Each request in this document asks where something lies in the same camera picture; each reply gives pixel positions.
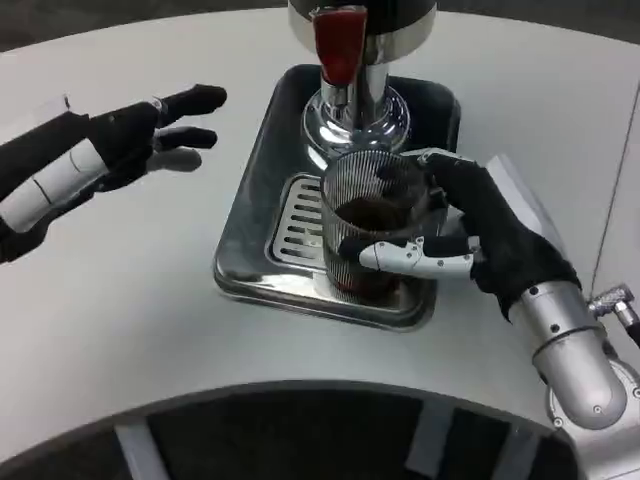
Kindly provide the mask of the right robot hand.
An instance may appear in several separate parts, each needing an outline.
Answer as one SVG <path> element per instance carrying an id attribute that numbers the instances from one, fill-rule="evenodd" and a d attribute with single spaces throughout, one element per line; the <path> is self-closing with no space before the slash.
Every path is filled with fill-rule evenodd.
<path id="1" fill-rule="evenodd" d="M 581 295 L 581 282 L 553 222 L 508 158 L 495 156 L 481 165 L 430 148 L 414 163 L 461 212 L 464 235 L 382 240 L 352 235 L 339 244 L 342 259 L 407 277 L 469 278 L 496 297 L 504 317 L 524 298 L 545 290 Z"/>

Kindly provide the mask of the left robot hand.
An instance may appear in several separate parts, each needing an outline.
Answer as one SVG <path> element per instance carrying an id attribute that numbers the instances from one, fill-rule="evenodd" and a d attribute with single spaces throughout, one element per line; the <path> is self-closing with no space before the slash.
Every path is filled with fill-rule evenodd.
<path id="1" fill-rule="evenodd" d="M 224 105 L 220 86 L 196 84 L 173 95 L 91 116 L 62 97 L 1 132 L 1 260 L 38 248 L 50 225 L 98 193 L 150 172 L 192 172 L 217 143 L 215 131 L 179 127 L 187 116 Z"/>

